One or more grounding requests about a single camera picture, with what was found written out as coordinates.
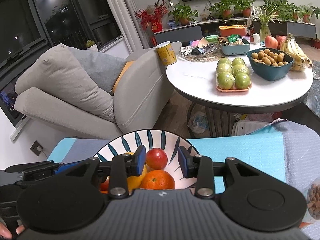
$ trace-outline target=metal screw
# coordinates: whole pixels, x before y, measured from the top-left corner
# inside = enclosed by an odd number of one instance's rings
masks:
[[[113,196],[121,196],[125,193],[125,189],[123,187],[114,187],[110,190],[110,193]]]
[[[208,187],[198,189],[198,194],[203,197],[209,197],[213,194],[213,190]]]

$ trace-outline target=power outlet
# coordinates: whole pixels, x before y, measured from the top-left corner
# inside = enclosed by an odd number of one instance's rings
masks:
[[[41,144],[38,141],[35,141],[33,143],[33,145],[31,146],[30,150],[37,156],[40,155],[41,151],[38,150],[38,147],[41,148],[41,150],[43,149],[43,147],[41,146]]]

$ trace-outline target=orange box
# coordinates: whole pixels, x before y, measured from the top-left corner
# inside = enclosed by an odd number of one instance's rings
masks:
[[[247,28],[243,25],[220,26],[219,29],[221,37],[230,37],[232,34],[245,36],[247,34]]]

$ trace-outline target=bunch of bananas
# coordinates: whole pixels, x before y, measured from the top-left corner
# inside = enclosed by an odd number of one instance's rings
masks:
[[[291,70],[304,71],[313,66],[311,59],[302,51],[291,33],[288,33],[286,40],[282,42],[280,50],[293,57]]]

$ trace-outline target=green fruit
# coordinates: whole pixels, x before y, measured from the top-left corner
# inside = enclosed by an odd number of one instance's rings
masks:
[[[228,64],[228,65],[231,66],[231,60],[228,59],[228,58],[226,58],[226,57],[222,57],[221,59],[219,59],[218,65],[220,65],[220,64],[222,64],[222,63],[226,63],[226,64]]]
[[[249,69],[247,68],[246,65],[242,65],[242,64],[234,65],[232,68],[232,74],[236,76],[239,72],[245,72],[249,74]]]
[[[236,75],[235,85],[237,89],[248,89],[251,83],[250,76],[247,73],[239,72]]]
[[[232,68],[229,64],[221,63],[221,64],[218,64],[218,66],[216,68],[216,73],[220,73],[220,72],[232,73]]]
[[[220,72],[217,76],[218,86],[223,90],[229,90],[233,87],[235,78],[229,72]]]
[[[245,65],[245,62],[242,58],[240,57],[236,57],[233,61],[232,61],[232,66],[235,66],[237,64],[242,64]]]

